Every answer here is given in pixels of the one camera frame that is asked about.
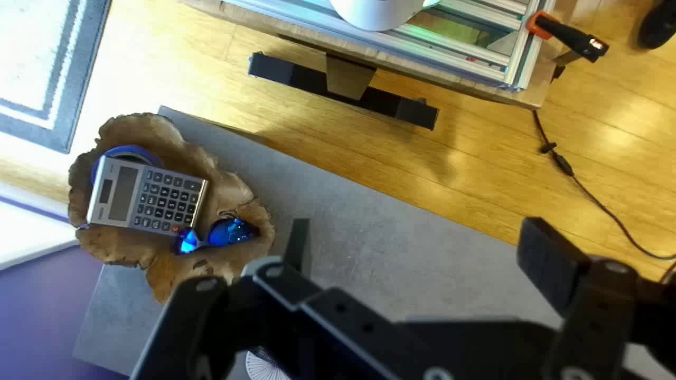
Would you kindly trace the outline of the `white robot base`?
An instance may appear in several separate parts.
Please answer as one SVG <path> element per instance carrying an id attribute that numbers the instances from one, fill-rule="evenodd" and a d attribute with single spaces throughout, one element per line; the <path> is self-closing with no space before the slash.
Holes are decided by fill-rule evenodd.
<path id="1" fill-rule="evenodd" d="M 330 0 L 331 7 L 350 24 L 387 31 L 403 24 L 437 0 Z"/>

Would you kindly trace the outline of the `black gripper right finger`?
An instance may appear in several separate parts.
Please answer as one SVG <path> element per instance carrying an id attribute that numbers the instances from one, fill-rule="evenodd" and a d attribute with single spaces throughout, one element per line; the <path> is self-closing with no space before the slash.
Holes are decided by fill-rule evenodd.
<path id="1" fill-rule="evenodd" d="M 561 317 L 544 380 L 628 380 L 630 343 L 676 372 L 676 285 L 644 278 L 611 258 L 589 258 L 542 216 L 525 216 L 518 266 Z"/>

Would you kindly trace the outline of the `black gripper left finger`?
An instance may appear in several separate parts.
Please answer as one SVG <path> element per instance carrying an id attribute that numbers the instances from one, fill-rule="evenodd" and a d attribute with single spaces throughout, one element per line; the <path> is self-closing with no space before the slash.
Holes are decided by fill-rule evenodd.
<path id="1" fill-rule="evenodd" d="M 218 276 L 184 281 L 162 305 L 131 380 L 224 380 L 231 356 L 208 348 L 208 317 L 226 282 Z"/>

